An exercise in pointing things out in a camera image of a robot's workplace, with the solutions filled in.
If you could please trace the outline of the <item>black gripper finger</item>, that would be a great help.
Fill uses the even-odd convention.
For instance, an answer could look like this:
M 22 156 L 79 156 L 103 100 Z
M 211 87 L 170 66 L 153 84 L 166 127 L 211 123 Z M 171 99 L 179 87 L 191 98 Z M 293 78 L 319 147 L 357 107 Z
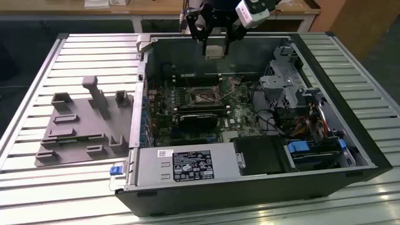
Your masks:
M 247 30 L 242 27 L 242 25 L 230 24 L 226 26 L 225 39 L 223 39 L 223 55 L 229 54 L 230 43 L 235 40 L 242 40 L 246 31 Z
M 202 43 L 201 54 L 205 56 L 206 41 L 211 31 L 209 26 L 210 9 L 189 9 L 186 10 L 186 24 L 191 39 Z

